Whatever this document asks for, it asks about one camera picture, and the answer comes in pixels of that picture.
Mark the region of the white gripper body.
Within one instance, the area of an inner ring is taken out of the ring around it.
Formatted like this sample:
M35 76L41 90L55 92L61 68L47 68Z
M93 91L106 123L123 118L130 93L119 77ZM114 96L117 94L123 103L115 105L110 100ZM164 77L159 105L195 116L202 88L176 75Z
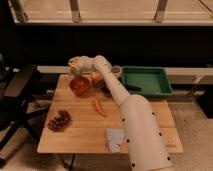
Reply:
M88 56L77 56L70 58L68 65L81 72L91 71L93 69L93 59Z

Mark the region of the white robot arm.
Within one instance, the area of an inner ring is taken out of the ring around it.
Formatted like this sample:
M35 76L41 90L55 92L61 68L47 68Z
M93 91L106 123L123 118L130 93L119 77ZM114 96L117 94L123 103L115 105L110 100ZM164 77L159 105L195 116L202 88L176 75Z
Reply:
M74 57L68 65L80 71L96 70L104 78L121 113L132 171L174 171L150 102L141 95L130 94L104 56Z

